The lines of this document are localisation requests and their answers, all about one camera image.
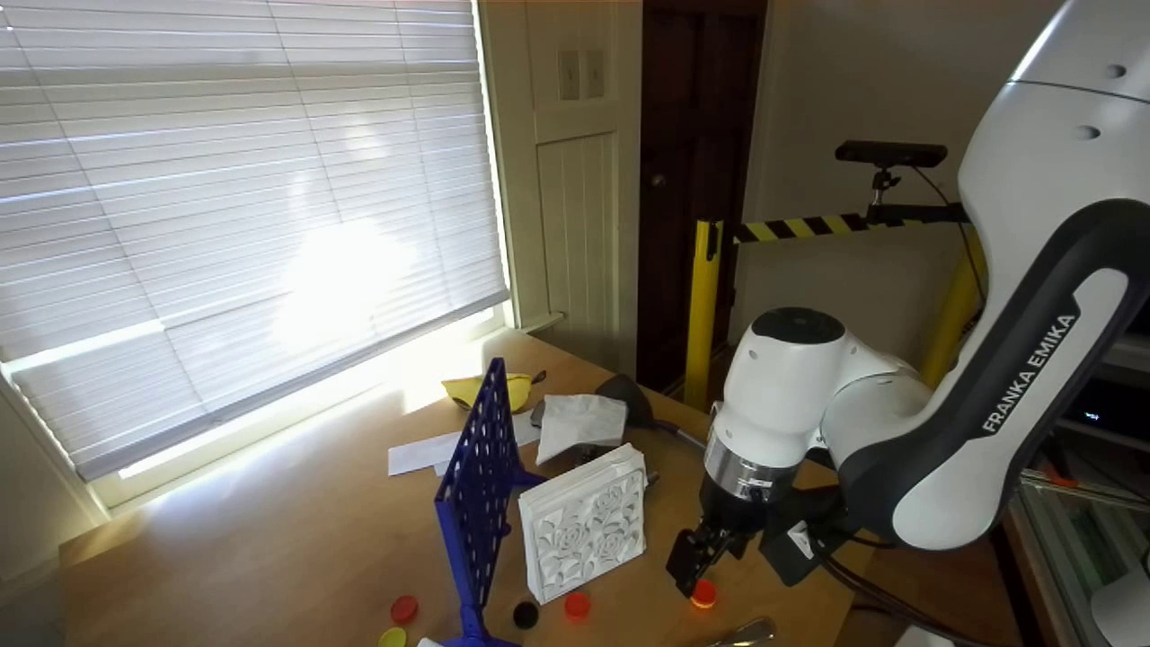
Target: table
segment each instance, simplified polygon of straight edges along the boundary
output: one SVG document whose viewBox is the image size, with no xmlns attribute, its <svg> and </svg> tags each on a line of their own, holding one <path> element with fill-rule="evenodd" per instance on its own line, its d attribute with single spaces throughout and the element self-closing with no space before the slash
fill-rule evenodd
<svg viewBox="0 0 1150 647">
<path fill-rule="evenodd" d="M 592 390 L 611 377 L 530 333 L 507 333 L 490 353 L 518 374 L 547 369 L 537 395 Z M 649 399 L 661 422 L 706 435 L 706 413 Z M 412 638 L 458 636 L 458 598 L 432 509 L 440 477 L 388 477 L 383 449 L 461 425 L 464 410 L 452 401 L 416 413 L 395 401 L 341 410 L 66 541 L 67 644 L 377 644 L 400 593 L 420 599 Z M 646 490 L 646 553 L 587 585 L 587 622 L 568 622 L 556 599 L 537 630 L 514 630 L 512 610 L 530 585 L 522 535 L 512 532 L 484 610 L 494 636 L 547 647 L 666 647 L 769 619 L 775 644 L 836 638 L 852 593 L 827 570 L 788 589 L 760 553 L 720 559 L 720 609 L 691 609 L 666 574 L 666 558 L 674 532 L 697 525 L 700 453 L 671 432 L 630 438 L 661 473 Z M 843 559 L 867 567 L 869 551 L 847 545 Z"/>
</svg>

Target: yellow pole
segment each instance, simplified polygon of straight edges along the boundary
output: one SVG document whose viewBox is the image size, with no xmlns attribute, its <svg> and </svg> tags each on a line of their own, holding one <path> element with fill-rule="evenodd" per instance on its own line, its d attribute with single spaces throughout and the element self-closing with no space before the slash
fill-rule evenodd
<svg viewBox="0 0 1150 647">
<path fill-rule="evenodd" d="M 944 369 L 955 362 L 958 357 L 958 345 L 982 308 L 982 291 L 984 291 L 984 255 L 982 255 L 982 244 L 979 244 L 979 235 L 966 226 L 966 262 L 958 262 L 955 278 L 951 278 L 951 286 L 950 286 L 950 297 L 943 307 L 943 315 L 939 315 L 939 326 L 933 326 L 933 341 L 921 362 L 921 374 L 924 380 L 933 389 Z"/>
<path fill-rule="evenodd" d="M 691 314 L 688 314 L 688 374 L 684 399 L 697 410 L 710 401 L 710 337 L 714 337 L 714 296 L 721 267 L 721 222 L 694 222 L 694 262 L 691 262 Z"/>
</svg>

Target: blue plastic object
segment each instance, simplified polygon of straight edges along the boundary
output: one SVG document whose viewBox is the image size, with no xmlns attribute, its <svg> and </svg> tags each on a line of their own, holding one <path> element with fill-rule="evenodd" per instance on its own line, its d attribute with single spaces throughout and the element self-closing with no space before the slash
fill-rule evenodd
<svg viewBox="0 0 1150 647">
<path fill-rule="evenodd" d="M 490 603 L 501 541 L 512 532 L 507 499 L 537 480 L 518 461 L 504 358 L 494 358 L 436 492 L 464 624 L 464 636 L 446 638 L 449 647 L 514 647 L 490 636 L 483 609 Z"/>
</svg>

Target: window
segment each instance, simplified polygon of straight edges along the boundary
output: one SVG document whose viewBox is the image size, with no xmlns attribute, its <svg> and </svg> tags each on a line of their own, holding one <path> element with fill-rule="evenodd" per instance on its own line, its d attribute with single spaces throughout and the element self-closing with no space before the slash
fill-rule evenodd
<svg viewBox="0 0 1150 647">
<path fill-rule="evenodd" d="M 0 29 L 0 358 L 79 473 L 507 297 L 468 0 Z"/>
</svg>

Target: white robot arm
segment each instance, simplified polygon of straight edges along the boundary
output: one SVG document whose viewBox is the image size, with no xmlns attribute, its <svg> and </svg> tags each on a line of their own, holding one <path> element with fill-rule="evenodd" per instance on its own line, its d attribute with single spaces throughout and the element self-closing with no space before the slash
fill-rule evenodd
<svg viewBox="0 0 1150 647">
<path fill-rule="evenodd" d="M 744 329 L 707 438 L 706 522 L 667 564 L 684 593 L 755 532 L 779 567 L 774 541 L 794 522 L 921 551 L 993 528 L 1019 461 L 1150 296 L 1148 24 L 1148 0 L 1071 0 L 982 117 L 958 192 L 987 303 L 933 390 L 823 314 Z M 817 447 L 842 485 L 794 492 Z"/>
</svg>

